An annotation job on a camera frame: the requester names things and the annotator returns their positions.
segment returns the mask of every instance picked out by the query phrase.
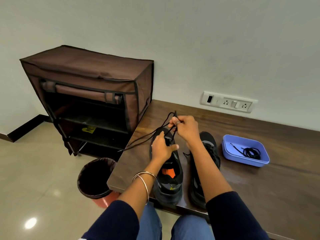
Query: hand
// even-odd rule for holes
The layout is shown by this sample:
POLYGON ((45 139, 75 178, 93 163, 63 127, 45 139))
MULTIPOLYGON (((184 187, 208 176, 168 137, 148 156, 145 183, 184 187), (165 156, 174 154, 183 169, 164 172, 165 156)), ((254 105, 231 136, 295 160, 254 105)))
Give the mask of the hand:
POLYGON ((161 165, 165 163, 170 157, 171 153, 179 149, 179 145, 166 145, 165 133, 162 131, 152 143, 152 160, 159 160, 161 165))
POLYGON ((190 146, 201 142, 199 129, 198 129, 198 122, 195 121, 193 116, 190 115, 182 115, 176 117, 172 117, 168 127, 172 128, 174 125, 177 127, 173 128, 172 130, 175 131, 178 128, 178 134, 181 136, 185 141, 186 145, 190 149, 190 146))

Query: brown fabric shoe rack cover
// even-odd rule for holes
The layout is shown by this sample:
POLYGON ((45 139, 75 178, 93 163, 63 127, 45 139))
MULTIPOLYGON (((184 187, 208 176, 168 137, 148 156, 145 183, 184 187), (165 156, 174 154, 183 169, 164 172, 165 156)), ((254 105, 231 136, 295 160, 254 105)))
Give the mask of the brown fabric shoe rack cover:
POLYGON ((152 99, 153 60, 124 58, 62 45, 20 61, 54 122, 61 111, 50 111, 45 92, 110 104, 123 102, 129 133, 133 133, 152 99))

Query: tile floor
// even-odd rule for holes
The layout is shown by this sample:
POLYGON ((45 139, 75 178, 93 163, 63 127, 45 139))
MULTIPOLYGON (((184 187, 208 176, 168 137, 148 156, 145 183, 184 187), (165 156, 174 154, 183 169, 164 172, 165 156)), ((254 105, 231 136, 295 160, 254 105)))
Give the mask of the tile floor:
MULTIPOLYGON (((70 156, 47 122, 15 143, 0 140, 1 239, 79 239, 103 211, 77 188, 80 170, 93 159, 70 156)), ((178 216, 157 212, 162 239, 170 239, 178 216)))

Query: trash bin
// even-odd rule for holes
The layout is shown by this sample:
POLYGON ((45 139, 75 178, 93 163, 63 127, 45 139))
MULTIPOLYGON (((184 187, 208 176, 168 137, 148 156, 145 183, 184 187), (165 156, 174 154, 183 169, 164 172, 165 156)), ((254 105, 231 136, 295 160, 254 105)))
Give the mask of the trash bin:
POLYGON ((110 158, 97 158, 86 164, 78 177, 78 189, 98 206, 107 208, 120 193, 108 188, 107 181, 117 162, 110 158))

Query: black baseboard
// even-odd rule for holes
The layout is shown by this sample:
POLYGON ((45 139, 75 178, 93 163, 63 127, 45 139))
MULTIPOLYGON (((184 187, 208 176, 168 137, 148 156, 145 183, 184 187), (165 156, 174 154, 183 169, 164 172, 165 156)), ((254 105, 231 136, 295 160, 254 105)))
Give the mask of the black baseboard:
POLYGON ((8 135, 0 134, 0 139, 15 142, 21 137, 23 137, 26 133, 30 132, 38 125, 40 125, 43 121, 51 122, 51 119, 47 115, 39 114, 33 119, 29 120, 27 123, 23 124, 19 128, 15 129, 14 131, 10 132, 8 135))

